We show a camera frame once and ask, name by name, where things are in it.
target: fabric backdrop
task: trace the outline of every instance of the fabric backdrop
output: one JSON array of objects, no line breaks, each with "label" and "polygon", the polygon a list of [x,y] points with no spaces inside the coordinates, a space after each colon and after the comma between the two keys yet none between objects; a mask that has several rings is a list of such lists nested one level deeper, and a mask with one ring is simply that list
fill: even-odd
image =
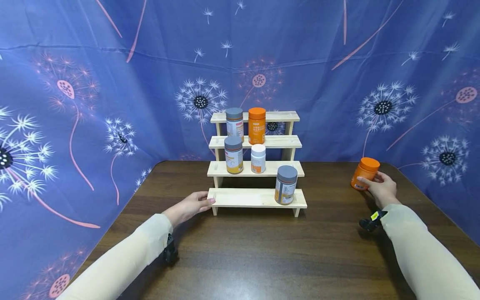
[{"label": "fabric backdrop", "polygon": [[156,163],[214,159],[209,118],[228,107],[296,110],[297,160],[393,164],[480,242],[478,1],[8,0],[0,15],[2,299],[57,297]]}]

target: table surface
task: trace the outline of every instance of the table surface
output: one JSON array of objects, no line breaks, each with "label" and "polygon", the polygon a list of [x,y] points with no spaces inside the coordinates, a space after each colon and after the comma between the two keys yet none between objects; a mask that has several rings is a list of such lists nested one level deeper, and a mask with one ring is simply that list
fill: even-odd
[{"label": "table surface", "polygon": [[[152,214],[194,191],[213,187],[209,162],[158,164],[88,257],[81,271],[130,235]],[[366,234],[358,221],[372,199],[350,187],[356,163],[302,163],[308,209],[219,208],[180,225],[180,259],[155,261],[119,299],[415,299],[392,244],[379,228]],[[480,248],[395,167],[399,200],[480,282]],[[223,187],[269,188],[275,178],[225,178]]]}]

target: orange bottle cap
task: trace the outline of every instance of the orange bottle cap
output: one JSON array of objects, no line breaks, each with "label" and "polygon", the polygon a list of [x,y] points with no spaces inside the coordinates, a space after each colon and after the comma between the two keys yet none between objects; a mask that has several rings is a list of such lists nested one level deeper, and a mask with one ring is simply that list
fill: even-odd
[{"label": "orange bottle cap", "polygon": [[265,118],[267,111],[264,108],[251,108],[248,110],[248,117],[254,120],[261,120]]},{"label": "orange bottle cap", "polygon": [[380,167],[380,163],[378,160],[370,158],[370,157],[363,157],[360,160],[360,167],[367,171],[376,172]]}]

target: white bottle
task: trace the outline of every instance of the white bottle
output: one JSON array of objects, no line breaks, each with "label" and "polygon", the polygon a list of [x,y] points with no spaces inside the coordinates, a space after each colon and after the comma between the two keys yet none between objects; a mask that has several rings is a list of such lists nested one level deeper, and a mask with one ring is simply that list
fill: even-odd
[{"label": "white bottle", "polygon": [[252,146],[252,172],[260,174],[265,172],[265,152],[266,148],[263,144],[255,144]]}]

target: white bottle cap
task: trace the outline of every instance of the white bottle cap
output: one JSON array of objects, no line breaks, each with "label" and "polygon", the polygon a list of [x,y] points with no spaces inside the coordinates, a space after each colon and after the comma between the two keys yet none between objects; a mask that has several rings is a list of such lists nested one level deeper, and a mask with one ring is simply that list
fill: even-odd
[{"label": "white bottle cap", "polygon": [[264,156],[266,148],[263,144],[255,144],[252,146],[252,155],[254,156]]}]

